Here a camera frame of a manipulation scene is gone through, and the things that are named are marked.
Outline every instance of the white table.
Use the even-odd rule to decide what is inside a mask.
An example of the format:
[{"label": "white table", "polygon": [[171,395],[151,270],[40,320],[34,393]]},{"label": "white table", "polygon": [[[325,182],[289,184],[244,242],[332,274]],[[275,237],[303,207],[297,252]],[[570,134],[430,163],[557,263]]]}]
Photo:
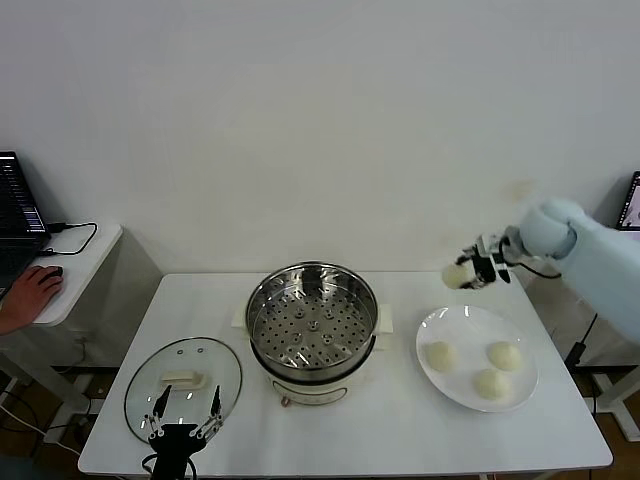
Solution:
[{"label": "white table", "polygon": [[[56,251],[76,251],[84,244],[91,232],[91,227],[62,231],[52,236],[47,248],[51,247]],[[64,283],[60,293],[51,300],[33,322],[33,326],[29,328],[53,327],[65,320],[121,234],[120,225],[100,224],[96,235],[78,255],[56,255],[34,260],[32,265],[62,266]],[[46,358],[43,358],[42,353],[34,348],[23,331],[0,337],[0,348],[13,364],[64,402],[53,424],[67,423],[66,420],[74,413],[87,412],[89,399],[82,392],[88,385],[90,376],[82,376],[75,385],[69,383],[49,366]],[[95,402],[92,405],[92,411],[95,410],[97,413],[100,406],[99,402]],[[64,433],[63,429],[54,432],[55,437]],[[46,440],[53,440],[53,437],[50,436]]]},{"label": "white table", "polygon": [[[410,476],[605,466],[612,456],[519,284],[452,291],[439,273],[364,273],[393,308],[390,347],[367,360],[360,385],[324,407],[280,406],[232,317],[263,274],[168,275],[111,387],[78,462],[92,474],[144,474],[151,452],[129,431],[123,399],[136,369],[177,339],[210,336],[238,355],[243,386],[224,427],[193,460],[201,476]],[[522,408],[469,410],[442,395],[416,359],[420,321],[447,304],[474,304],[526,334],[540,384]]]}]

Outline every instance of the laptop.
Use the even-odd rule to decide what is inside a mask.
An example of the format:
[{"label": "laptop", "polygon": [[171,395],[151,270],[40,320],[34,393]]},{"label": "laptop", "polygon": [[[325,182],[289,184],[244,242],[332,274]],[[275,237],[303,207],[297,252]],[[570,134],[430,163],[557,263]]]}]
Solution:
[{"label": "laptop", "polygon": [[15,152],[0,152],[0,299],[49,238]]},{"label": "laptop", "polygon": [[635,172],[616,229],[640,241],[640,172]]}]

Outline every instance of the computer mouse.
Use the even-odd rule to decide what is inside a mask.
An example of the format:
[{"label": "computer mouse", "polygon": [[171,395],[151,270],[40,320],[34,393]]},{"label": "computer mouse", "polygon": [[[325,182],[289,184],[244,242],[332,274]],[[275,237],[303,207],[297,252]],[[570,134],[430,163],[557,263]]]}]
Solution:
[{"label": "computer mouse", "polygon": [[62,267],[57,267],[53,272],[46,274],[44,277],[40,279],[38,285],[42,285],[44,282],[49,280],[51,277],[61,277],[63,273]]}]

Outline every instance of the glass pot lid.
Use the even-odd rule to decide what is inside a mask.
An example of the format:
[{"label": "glass pot lid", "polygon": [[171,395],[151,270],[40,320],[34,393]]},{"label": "glass pot lid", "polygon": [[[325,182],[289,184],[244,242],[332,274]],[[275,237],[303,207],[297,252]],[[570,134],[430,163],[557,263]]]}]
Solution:
[{"label": "glass pot lid", "polygon": [[213,338],[197,337],[170,343],[151,355],[135,373],[124,398],[124,413],[133,434],[145,443],[151,428],[145,415],[171,385],[161,423],[200,425],[209,416],[216,387],[220,386],[222,418],[238,400],[242,368],[236,354]]}]

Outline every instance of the white shelf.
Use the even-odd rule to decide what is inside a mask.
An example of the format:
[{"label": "white shelf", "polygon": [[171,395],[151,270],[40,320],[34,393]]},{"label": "white shelf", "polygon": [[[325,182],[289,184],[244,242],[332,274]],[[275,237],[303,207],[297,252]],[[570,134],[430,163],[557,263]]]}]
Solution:
[{"label": "white shelf", "polygon": [[[53,235],[46,248],[56,251],[76,251],[91,234],[91,227],[73,228]],[[117,224],[99,224],[98,232],[84,251],[78,255],[56,255],[36,258],[32,265],[60,265],[64,269],[62,290],[33,322],[34,326],[53,327],[62,323],[71,312],[84,289],[102,265],[122,234]]]}]

